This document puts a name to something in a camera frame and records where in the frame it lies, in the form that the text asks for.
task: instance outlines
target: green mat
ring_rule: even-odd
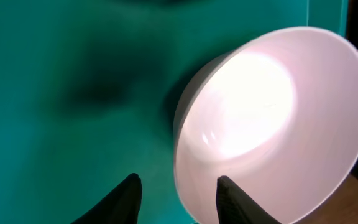
[[[192,223],[172,171],[188,80],[279,28],[343,35],[346,5],[0,0],[0,223],[70,223],[132,172],[140,224]]]

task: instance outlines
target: bowl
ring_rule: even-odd
[[[205,65],[174,119],[175,185],[199,223],[218,223],[230,177],[280,223],[321,205],[358,158],[358,51],[328,30],[265,34]]]

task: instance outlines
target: wooden floor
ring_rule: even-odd
[[[358,224],[358,180],[349,176],[333,195],[297,224]]]

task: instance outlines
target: white bowl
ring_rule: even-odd
[[[330,31],[263,35],[205,65],[174,120],[175,184],[193,218],[218,223],[229,176],[281,223],[323,203],[358,158],[358,51]]]

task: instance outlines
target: green surface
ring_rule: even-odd
[[[307,25],[308,6],[0,0],[0,223],[69,223],[132,172],[140,224],[191,223],[172,171],[181,91],[212,58]]]

